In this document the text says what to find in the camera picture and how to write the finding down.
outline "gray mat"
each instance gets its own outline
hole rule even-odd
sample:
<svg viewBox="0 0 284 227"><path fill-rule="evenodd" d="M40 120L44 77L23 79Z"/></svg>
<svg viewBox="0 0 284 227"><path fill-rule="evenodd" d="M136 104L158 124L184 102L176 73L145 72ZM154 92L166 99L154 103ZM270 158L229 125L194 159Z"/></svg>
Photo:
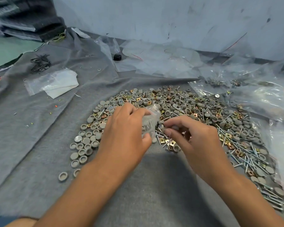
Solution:
<svg viewBox="0 0 284 227"><path fill-rule="evenodd" d="M79 87L56 99L44 92L28 96L23 79L38 75L28 74L29 60L36 54L49 54L53 66L47 72L63 67L76 71ZM100 100L134 87L173 84L187 88L188 81L192 80L117 74L91 39L79 39L72 31L63 42L24 54L0 81L0 215L39 218L62 195L72 181L72 177L65 183L57 180L61 171L73 171L69 145ZM179 156L156 144L106 205L95 226L221 224Z"/></svg>

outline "white wall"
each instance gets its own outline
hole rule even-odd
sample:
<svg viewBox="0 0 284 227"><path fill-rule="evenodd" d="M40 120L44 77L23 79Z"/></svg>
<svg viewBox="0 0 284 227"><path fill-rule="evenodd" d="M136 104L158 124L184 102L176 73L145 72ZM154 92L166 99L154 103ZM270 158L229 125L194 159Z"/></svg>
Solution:
<svg viewBox="0 0 284 227"><path fill-rule="evenodd" d="M284 59L284 0L53 0L67 26L221 52L247 32L258 58Z"/></svg>

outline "right hand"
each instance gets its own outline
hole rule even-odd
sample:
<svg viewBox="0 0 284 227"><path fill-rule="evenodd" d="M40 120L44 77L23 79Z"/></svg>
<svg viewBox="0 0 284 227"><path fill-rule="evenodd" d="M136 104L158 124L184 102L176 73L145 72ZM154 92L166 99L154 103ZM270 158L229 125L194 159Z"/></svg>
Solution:
<svg viewBox="0 0 284 227"><path fill-rule="evenodd" d="M237 174L221 145L217 129L188 116L177 116L164 123L164 133L183 150L193 171L212 188Z"/></svg>

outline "left hand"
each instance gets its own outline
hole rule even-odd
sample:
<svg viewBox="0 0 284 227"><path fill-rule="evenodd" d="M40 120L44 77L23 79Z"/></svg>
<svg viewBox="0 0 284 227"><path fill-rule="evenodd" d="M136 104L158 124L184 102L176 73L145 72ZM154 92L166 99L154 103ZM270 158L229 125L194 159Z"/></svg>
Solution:
<svg viewBox="0 0 284 227"><path fill-rule="evenodd" d="M149 114L130 103L117 107L108 118L95 160L124 176L133 171L152 144L148 133L142 138L142 117Z"/></svg>

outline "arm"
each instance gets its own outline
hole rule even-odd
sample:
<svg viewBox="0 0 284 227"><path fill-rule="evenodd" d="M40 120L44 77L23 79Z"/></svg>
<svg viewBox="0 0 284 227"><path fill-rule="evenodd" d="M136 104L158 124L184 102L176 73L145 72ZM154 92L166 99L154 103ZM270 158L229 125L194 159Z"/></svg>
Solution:
<svg viewBox="0 0 284 227"><path fill-rule="evenodd" d="M151 137L141 138L146 109L117 107L106 124L98 153L34 227L87 227L141 161Z"/></svg>
<svg viewBox="0 0 284 227"><path fill-rule="evenodd" d="M164 125L178 126L180 132L185 132L182 136L174 129L164 130L181 147L193 171L223 199L240 226L284 226L284 220L255 185L232 167L214 127L188 116L169 119Z"/></svg>

